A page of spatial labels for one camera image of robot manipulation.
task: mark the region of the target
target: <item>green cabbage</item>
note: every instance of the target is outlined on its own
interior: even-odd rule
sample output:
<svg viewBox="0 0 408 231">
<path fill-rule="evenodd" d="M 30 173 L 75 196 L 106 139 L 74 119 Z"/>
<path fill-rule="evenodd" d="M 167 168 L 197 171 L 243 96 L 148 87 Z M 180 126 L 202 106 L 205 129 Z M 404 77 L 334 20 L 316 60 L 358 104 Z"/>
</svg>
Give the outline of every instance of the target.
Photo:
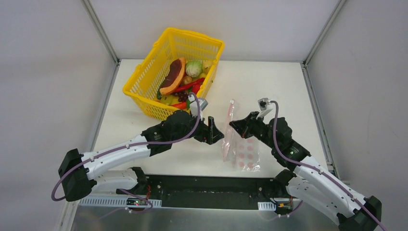
<svg viewBox="0 0 408 231">
<path fill-rule="evenodd" d="M 203 71 L 203 65 L 200 61 L 189 61 L 186 64 L 186 73 L 191 77 L 197 77 Z"/>
</svg>

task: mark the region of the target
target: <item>red pepper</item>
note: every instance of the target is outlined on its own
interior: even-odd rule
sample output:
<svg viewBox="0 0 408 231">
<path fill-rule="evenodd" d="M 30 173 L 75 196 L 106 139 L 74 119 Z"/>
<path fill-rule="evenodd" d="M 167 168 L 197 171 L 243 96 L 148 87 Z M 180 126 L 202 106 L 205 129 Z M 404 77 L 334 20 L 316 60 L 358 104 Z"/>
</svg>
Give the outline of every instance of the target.
<svg viewBox="0 0 408 231">
<path fill-rule="evenodd" d="M 182 103 L 177 103 L 174 105 L 171 105 L 172 107 L 178 108 L 180 110 L 184 110 L 187 108 L 187 102 L 182 102 Z"/>
<path fill-rule="evenodd" d="M 184 90 L 188 90 L 188 89 L 191 88 L 192 86 L 204 82 L 204 80 L 205 80 L 205 78 L 199 78 L 198 80 L 196 80 L 196 81 L 194 81 L 194 82 L 191 82 L 191 83 L 189 83 L 189 84 L 186 84 L 186 85 L 184 85 L 184 86 L 180 86 L 180 87 L 176 88 L 173 93 L 177 93 L 177 92 L 181 92 L 181 91 L 184 91 Z"/>
<path fill-rule="evenodd" d="M 198 91 L 200 90 L 201 84 L 196 84 L 192 87 L 191 92 L 193 92 L 194 94 L 197 94 Z"/>
</svg>

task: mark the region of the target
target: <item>white wall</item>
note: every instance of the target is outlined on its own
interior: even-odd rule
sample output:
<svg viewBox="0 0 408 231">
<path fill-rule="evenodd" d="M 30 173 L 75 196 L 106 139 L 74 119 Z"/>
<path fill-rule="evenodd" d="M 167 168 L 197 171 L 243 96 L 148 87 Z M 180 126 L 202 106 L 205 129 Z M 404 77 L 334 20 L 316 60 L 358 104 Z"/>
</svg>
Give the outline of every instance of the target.
<svg viewBox="0 0 408 231">
<path fill-rule="evenodd" d="M 350 0 L 309 65 L 344 180 L 407 230 L 408 1 Z"/>
<path fill-rule="evenodd" d="M 59 164 L 89 149 L 113 69 L 80 1 L 0 3 L 1 230 L 54 229 Z"/>
<path fill-rule="evenodd" d="M 222 59 L 302 61 L 338 0 L 91 0 L 119 58 L 145 58 L 167 27 L 222 39 Z"/>
</svg>

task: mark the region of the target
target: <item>transparent plastic bag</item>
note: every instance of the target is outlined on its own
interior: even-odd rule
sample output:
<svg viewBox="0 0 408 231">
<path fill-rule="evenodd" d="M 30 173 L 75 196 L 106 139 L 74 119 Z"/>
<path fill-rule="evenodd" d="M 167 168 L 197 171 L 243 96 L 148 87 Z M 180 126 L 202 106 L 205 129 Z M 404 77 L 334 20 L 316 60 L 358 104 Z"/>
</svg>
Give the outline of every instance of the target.
<svg viewBox="0 0 408 231">
<path fill-rule="evenodd" d="M 230 101 L 227 119 L 224 125 L 225 138 L 222 141 L 222 158 L 224 162 L 231 162 L 235 169 L 241 171 L 259 171 L 259 141 L 251 137 L 243 139 L 229 125 L 230 121 L 242 119 L 238 116 L 239 104 Z"/>
</svg>

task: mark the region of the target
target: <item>yellow plastic basket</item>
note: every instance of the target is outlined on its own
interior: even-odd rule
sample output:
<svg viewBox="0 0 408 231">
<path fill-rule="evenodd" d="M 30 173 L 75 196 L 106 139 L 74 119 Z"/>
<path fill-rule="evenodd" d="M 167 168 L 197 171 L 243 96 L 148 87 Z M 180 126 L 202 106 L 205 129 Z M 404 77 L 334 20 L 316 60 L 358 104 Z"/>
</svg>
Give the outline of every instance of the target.
<svg viewBox="0 0 408 231">
<path fill-rule="evenodd" d="M 213 60 L 198 97 L 205 97 L 216 77 L 219 58 L 224 50 L 224 42 L 206 35 L 175 28 L 167 28 L 146 59 L 138 65 L 135 72 L 123 87 L 123 93 L 130 96 L 148 116 L 165 120 L 175 107 L 156 100 L 157 90 L 170 70 L 170 64 L 179 57 L 190 60 Z"/>
</svg>

